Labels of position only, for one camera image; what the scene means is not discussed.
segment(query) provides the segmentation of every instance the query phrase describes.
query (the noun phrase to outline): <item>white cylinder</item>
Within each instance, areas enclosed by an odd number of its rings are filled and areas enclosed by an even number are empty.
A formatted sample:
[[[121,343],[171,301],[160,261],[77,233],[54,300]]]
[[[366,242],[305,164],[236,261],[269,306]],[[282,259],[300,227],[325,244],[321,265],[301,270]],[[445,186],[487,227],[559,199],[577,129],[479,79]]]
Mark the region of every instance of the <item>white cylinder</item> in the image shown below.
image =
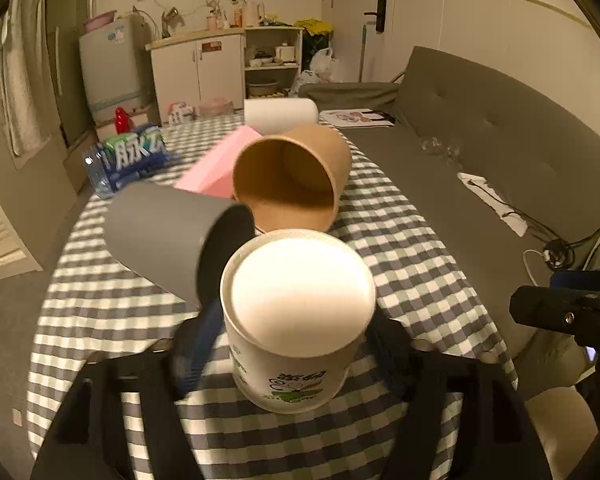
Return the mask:
[[[299,413],[341,389],[376,287],[349,246],[289,229],[244,244],[224,269],[220,297],[238,389],[270,412]]]
[[[293,130],[303,124],[318,122],[318,107],[311,99],[245,99],[244,123],[261,135]]]

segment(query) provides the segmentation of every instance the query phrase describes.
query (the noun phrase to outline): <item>wooden countertop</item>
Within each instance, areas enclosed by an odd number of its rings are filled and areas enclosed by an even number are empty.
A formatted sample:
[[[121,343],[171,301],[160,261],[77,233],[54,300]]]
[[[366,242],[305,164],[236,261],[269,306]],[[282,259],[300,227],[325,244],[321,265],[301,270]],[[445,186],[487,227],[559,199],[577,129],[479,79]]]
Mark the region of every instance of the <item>wooden countertop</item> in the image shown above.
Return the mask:
[[[217,38],[218,36],[230,36],[232,34],[244,34],[244,29],[235,27],[224,28],[222,30],[192,30],[191,32],[183,32],[182,34],[176,34],[170,38],[154,41],[145,45],[144,48],[146,50],[153,50],[154,48],[185,43],[187,41],[203,40],[205,38]]]

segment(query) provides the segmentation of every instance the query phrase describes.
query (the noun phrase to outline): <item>checkered tablecloth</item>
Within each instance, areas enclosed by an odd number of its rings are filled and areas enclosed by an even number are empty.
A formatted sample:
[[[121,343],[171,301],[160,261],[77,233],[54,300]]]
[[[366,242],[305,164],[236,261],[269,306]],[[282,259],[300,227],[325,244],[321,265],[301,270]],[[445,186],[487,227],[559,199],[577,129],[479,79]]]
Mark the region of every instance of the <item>checkered tablecloth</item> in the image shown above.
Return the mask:
[[[165,128],[178,160],[152,180],[168,186],[241,115]],[[331,234],[354,248],[373,272],[378,302],[411,336],[450,354],[477,356],[496,348],[516,375],[487,311],[454,258],[413,205],[350,143],[353,165]],[[142,351],[195,316],[196,306],[119,264],[102,238],[107,200],[95,195],[64,247],[42,305],[31,354],[27,423],[37,453],[85,358]],[[230,373],[226,334],[216,342],[200,389],[179,403],[184,430],[207,479],[331,478],[368,480],[382,471],[406,404],[375,373],[363,344],[340,393],[312,412],[278,415],[245,399]],[[129,449],[139,480],[151,478],[137,394],[123,396]],[[432,479],[449,471],[461,397],[449,395]]]

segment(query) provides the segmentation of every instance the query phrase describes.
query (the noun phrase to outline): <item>red bottle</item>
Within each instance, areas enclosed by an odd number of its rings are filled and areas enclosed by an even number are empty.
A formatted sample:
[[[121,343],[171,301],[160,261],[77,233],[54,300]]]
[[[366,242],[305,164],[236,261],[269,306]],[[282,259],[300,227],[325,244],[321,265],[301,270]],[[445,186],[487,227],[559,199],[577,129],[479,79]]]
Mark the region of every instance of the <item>red bottle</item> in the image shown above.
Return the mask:
[[[125,112],[123,107],[116,108],[116,132],[119,134],[126,134],[131,131],[131,125],[129,124],[129,114]]]

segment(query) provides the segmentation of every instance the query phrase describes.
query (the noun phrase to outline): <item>hanging towel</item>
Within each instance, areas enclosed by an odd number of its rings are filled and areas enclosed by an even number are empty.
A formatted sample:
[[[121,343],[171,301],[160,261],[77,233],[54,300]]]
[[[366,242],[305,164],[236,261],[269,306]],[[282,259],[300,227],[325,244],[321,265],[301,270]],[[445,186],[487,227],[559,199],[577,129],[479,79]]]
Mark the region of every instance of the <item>hanging towel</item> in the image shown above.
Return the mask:
[[[10,0],[0,18],[0,90],[11,149],[18,157],[31,158],[58,124],[45,0]]]
[[[526,222],[520,218],[518,213],[512,208],[501,204],[500,196],[487,184],[487,179],[483,176],[472,175],[469,173],[458,173],[458,178],[462,183],[473,191],[489,207],[491,207],[505,224],[507,224],[515,234],[523,237],[526,233]]]

